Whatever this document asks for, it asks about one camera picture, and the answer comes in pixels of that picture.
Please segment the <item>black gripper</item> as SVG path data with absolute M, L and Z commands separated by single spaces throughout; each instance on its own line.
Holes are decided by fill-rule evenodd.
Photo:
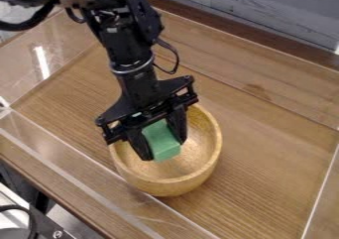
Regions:
M 183 75 L 159 79 L 153 66 L 116 67 L 112 70 L 120 87 L 115 103 L 95 119 L 104 142 L 128 141 L 141 161 L 152 161 L 152 151 L 141 130 L 165 120 L 179 143 L 187 140 L 187 110 L 197 101 L 195 78 Z

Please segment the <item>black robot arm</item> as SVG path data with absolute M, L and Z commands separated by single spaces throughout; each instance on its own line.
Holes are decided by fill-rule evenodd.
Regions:
M 193 77 L 160 80 L 152 47 L 173 47 L 160 39 L 161 17 L 147 0 L 0 0 L 37 9 L 20 22 L 0 21 L 0 30 L 20 32 L 35 28 L 55 7 L 88 25 L 105 48 L 109 67 L 120 86 L 115 104 L 96 118 L 108 144 L 125 141 L 143 161 L 161 162 L 180 153 L 188 138 L 187 110 L 199 101 Z

